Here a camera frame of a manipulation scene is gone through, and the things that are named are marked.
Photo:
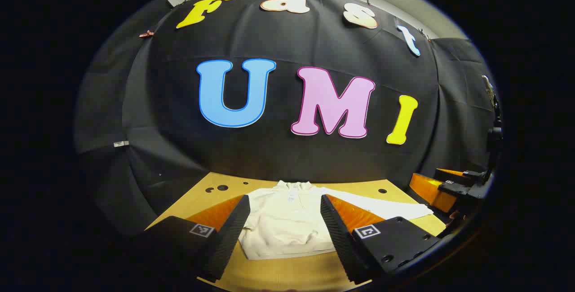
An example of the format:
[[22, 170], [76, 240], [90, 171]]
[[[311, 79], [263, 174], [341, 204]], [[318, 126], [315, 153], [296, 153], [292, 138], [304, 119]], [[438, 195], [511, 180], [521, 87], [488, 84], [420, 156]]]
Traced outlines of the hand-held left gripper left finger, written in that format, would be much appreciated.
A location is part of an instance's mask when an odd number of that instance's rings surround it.
[[135, 237], [135, 256], [163, 275], [221, 279], [246, 220], [239, 195], [187, 218], [168, 216]]

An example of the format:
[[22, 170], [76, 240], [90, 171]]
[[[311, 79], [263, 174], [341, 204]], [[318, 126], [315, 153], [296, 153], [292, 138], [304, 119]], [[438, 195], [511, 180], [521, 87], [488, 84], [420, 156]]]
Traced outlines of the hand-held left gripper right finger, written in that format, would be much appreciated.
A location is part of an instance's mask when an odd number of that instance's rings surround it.
[[322, 195], [320, 212], [355, 284], [394, 282], [440, 240], [404, 217], [386, 220], [332, 195]]

